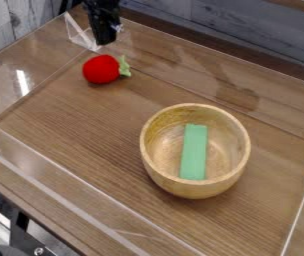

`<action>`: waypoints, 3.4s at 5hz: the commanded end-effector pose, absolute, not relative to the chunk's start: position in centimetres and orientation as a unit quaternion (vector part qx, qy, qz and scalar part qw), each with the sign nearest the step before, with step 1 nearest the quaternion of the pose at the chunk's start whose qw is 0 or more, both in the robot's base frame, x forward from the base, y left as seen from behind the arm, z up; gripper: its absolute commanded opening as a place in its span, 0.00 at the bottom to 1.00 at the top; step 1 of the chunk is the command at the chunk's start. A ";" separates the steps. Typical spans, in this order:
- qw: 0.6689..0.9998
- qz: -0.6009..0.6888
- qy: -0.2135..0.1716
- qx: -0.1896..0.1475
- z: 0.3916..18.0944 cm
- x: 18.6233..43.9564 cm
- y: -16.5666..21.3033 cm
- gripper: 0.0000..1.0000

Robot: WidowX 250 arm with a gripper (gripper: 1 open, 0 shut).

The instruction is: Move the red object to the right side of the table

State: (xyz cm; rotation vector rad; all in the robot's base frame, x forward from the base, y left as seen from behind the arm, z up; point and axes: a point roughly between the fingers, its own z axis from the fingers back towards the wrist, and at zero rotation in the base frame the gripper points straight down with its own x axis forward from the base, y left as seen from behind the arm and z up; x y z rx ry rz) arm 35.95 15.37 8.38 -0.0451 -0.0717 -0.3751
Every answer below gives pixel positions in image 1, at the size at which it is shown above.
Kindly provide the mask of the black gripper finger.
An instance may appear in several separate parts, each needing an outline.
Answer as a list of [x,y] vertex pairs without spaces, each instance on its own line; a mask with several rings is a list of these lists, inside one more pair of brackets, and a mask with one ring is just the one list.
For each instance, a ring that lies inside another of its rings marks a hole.
[[82,5],[95,44],[102,46],[114,42],[121,27],[120,0],[83,0]]

